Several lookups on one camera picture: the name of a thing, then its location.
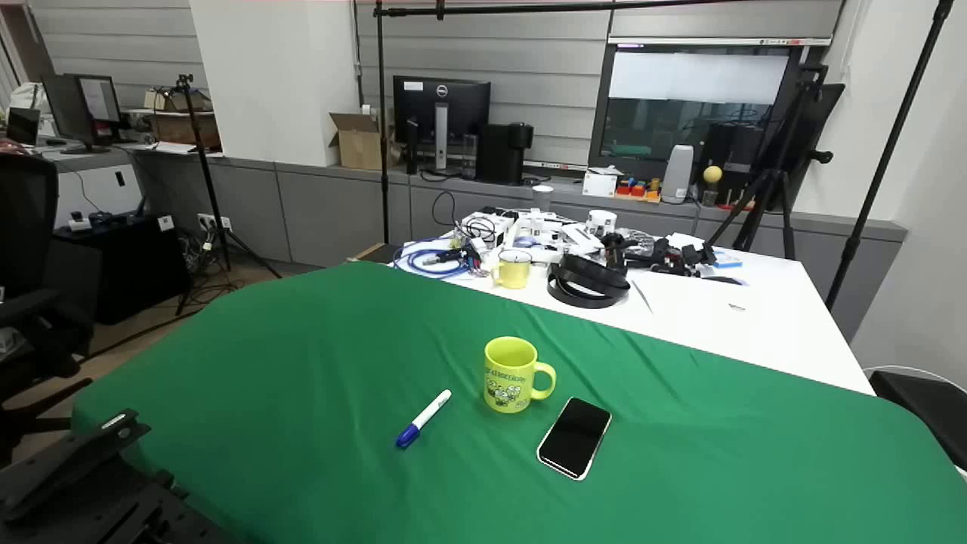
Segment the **black smartphone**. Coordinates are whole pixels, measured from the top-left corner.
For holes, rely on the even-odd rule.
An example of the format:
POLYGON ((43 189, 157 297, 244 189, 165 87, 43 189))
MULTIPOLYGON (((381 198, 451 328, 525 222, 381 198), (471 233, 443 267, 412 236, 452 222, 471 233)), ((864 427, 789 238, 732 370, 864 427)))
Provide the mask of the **black smartphone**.
POLYGON ((608 407, 570 396, 541 436, 536 455, 562 478, 584 482, 593 472, 611 422, 613 413, 608 407))

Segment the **black light stand pole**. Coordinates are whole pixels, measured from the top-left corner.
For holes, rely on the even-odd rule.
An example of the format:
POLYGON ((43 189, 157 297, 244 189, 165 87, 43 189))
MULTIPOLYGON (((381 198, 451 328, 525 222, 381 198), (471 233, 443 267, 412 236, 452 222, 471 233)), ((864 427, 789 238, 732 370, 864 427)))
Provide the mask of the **black light stand pole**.
POLYGON ((829 294, 826 294, 826 307, 834 307, 834 302, 840 300, 840 289, 843 289, 843 284, 846 284, 846 278, 848 278, 852 259, 856 259, 856 255, 859 255, 859 249, 860 249, 860 238, 864 238, 864 226, 867 226, 871 213, 873 213, 873 205, 877 205, 879 187, 883 187, 883 180, 886 180, 886 173, 887 173, 887 165, 891 165, 891 156, 895 156, 895 152, 898 152, 898 141, 901 141, 901 136, 902 136, 905 117, 910 117, 910 113, 913 113, 913 102, 915 102, 915 98, 917 98, 920 78, 924 78, 924 74, 928 74, 928 67, 930 67, 930 57, 934 57, 934 47, 936 47, 939 37, 943 37, 943 27, 946 27, 946 22, 948 22, 948 16, 952 16, 952 6, 956 6, 956 0, 936 0, 936 3, 934 3, 930 27, 928 27, 928 34, 924 34, 924 41, 920 41, 920 47, 917 47, 917 57, 915 57, 915 63, 913 63, 913 74, 910 74, 910 78, 905 78, 905 87, 902 87, 901 107, 898 107, 898 113, 895 113, 895 121, 891 121, 891 127, 887 127, 886 144, 883 144, 883 152, 879 152, 879 156, 877 156, 877 165, 873 165, 871 183, 867 183, 867 189, 864 189, 860 208, 859 208, 859 215, 856 215, 856 222, 852 222, 852 230, 848 230, 848 236, 846 236, 846 243, 843 243, 843 250, 840 250, 840 259, 837 259, 837 269, 834 269, 834 280, 831 280, 831 286, 829 286, 829 294))

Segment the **black desktop speaker box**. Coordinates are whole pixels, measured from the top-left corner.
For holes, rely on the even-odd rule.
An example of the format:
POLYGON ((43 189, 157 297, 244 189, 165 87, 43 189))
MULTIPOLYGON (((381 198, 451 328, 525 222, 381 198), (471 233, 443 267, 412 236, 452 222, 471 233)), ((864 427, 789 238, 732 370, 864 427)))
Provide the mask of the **black desktop speaker box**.
POLYGON ((530 124, 485 124, 478 139, 478 178, 494 183, 524 180, 524 155, 533 149, 530 124))

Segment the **yellow cartoon mug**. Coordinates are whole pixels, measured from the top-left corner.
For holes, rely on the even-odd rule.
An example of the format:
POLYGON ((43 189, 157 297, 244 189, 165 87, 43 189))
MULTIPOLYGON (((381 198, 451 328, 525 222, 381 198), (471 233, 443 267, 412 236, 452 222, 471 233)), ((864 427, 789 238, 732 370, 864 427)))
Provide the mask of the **yellow cartoon mug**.
POLYGON ((557 385, 557 370, 533 341, 498 334, 482 344, 482 401, 494 413, 524 413, 533 401, 550 399, 557 385))

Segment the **cardboard box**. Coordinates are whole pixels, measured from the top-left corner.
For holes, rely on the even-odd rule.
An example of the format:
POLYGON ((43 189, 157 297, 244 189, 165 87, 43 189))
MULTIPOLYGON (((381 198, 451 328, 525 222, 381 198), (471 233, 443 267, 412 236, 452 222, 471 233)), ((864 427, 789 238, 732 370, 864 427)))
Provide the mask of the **cardboard box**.
POLYGON ((376 114, 332 113, 339 164, 354 173, 381 168, 381 124, 376 114))

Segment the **white tissue box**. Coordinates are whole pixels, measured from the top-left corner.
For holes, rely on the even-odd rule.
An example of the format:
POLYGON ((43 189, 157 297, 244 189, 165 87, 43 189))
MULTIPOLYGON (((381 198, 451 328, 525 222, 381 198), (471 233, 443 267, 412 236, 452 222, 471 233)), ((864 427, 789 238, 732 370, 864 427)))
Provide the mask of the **white tissue box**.
POLYGON ((616 180, 619 180, 619 168, 616 165, 589 165, 584 173, 584 193, 586 195, 611 195, 616 189, 616 180))

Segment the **small pale yellow cup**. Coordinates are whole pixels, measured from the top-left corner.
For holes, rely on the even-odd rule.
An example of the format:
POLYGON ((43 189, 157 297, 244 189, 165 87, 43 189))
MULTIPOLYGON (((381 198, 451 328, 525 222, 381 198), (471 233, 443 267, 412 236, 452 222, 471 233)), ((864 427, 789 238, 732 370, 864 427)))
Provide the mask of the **small pale yellow cup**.
POLYGON ((504 289, 524 289, 530 284, 533 263, 524 256, 502 256, 493 284, 504 289))

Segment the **black tripod right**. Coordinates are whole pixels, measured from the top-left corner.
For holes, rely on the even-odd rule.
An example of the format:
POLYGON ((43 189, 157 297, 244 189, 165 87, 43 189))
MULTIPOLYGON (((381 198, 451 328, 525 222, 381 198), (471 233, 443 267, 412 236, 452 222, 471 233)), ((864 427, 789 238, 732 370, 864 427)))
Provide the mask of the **black tripod right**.
POLYGON ((753 180, 744 187, 739 198, 728 205, 725 222, 713 230, 703 249, 713 249, 725 230, 744 217, 732 249, 749 250, 763 215, 778 208, 782 255, 796 256, 791 204, 798 193, 798 174, 803 174, 811 164, 834 159, 831 152, 818 152, 818 136, 840 94, 843 87, 829 86, 829 71, 821 63, 798 67, 791 107, 778 124, 778 133, 770 136, 758 152, 753 164, 753 180))

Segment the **yellow ball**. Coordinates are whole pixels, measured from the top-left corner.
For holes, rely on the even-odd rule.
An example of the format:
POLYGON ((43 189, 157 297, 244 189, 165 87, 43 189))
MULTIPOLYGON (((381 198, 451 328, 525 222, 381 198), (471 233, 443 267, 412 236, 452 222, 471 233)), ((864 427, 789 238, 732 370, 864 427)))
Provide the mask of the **yellow ball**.
POLYGON ((723 165, 703 165, 701 173, 703 183, 718 183, 725 178, 723 165))

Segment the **black chair right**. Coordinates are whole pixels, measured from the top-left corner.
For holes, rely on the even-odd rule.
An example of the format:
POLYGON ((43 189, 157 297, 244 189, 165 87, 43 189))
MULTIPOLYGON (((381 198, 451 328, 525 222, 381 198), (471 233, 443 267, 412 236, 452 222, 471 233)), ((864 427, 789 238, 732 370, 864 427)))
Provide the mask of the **black chair right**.
POLYGON ((939 442, 946 455, 956 461, 959 472, 967 472, 967 392, 948 380, 886 373, 877 370, 871 374, 871 387, 913 412, 939 442))

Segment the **blue and white marker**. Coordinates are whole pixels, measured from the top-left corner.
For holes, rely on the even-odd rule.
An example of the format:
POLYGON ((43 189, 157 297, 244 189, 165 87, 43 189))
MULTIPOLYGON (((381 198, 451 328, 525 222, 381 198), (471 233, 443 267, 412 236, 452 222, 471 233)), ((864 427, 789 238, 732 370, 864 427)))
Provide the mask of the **blue and white marker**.
POLYGON ((452 396, 452 389, 440 389, 398 436, 397 436, 397 447, 398 450, 408 450, 418 437, 420 437, 420 433, 424 433, 424 427, 451 401, 451 396, 452 396))

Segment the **black tripod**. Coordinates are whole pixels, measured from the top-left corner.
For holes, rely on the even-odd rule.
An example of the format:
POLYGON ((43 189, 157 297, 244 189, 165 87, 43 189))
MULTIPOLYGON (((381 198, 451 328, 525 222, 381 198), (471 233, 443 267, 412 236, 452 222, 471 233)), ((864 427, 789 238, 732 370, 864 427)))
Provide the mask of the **black tripod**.
POLYGON ((197 86, 189 74, 180 74, 173 86, 173 94, 183 99, 189 141, 194 141, 189 155, 198 164, 198 174, 201 174, 201 187, 210 213, 210 222, 201 226, 201 255, 219 267, 219 278, 224 278, 219 289, 228 294, 228 289, 239 289, 239 280, 232 278, 235 250, 242 250, 271 278, 277 278, 277 269, 266 256, 259 256, 244 238, 239 238, 224 226, 219 198, 218 198, 210 165, 209 165, 209 144, 201 141, 198 108, 194 107, 194 91, 197 86))
POLYGON ((843 87, 829 86, 829 71, 821 63, 798 67, 791 107, 778 124, 778 133, 770 136, 758 152, 753 164, 753 180, 744 187, 739 198, 728 205, 725 222, 713 230, 703 249, 713 249, 725 230, 744 217, 732 249, 749 250, 763 215, 778 208, 782 255, 796 256, 791 204, 798 193, 798 174, 803 174, 811 164, 834 159, 831 152, 818 152, 818 136, 840 94, 843 87))

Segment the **black tripod left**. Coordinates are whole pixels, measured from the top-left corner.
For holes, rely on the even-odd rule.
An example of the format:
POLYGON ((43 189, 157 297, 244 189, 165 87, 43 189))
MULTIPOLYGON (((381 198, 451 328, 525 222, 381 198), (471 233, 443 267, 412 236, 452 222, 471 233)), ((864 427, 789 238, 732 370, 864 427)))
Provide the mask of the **black tripod left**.
POLYGON ((224 278, 219 289, 228 294, 228 289, 239 289, 239 280, 232 278, 235 250, 242 250, 271 278, 277 278, 277 269, 266 256, 259 256, 244 238, 239 238, 224 226, 219 198, 218 198, 210 165, 209 165, 209 144, 201 141, 198 108, 194 107, 194 91, 197 86, 189 74, 180 74, 173 86, 173 94, 183 99, 189 141, 194 141, 189 155, 198 164, 198 174, 201 174, 201 187, 210 213, 210 222, 201 226, 201 255, 219 267, 219 278, 224 278))

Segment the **pile of white electronics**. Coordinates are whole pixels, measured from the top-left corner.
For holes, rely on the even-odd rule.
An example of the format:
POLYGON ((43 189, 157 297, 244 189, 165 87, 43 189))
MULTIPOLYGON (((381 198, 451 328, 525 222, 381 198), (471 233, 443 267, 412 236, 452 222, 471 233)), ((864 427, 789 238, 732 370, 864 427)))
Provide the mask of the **pile of white electronics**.
POLYGON ((478 208, 460 217, 452 233, 485 259, 514 256, 550 267, 564 255, 605 256, 605 243, 589 223, 541 208, 478 208))

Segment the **white cylindrical speaker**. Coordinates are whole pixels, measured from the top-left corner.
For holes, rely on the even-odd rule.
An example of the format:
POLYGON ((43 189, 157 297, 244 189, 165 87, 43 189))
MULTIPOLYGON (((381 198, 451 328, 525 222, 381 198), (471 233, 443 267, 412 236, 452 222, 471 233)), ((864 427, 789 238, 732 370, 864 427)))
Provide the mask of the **white cylindrical speaker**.
POLYGON ((665 178, 663 178, 663 198, 665 204, 682 204, 689 195, 691 164, 696 164, 691 144, 670 149, 669 164, 665 164, 665 178))

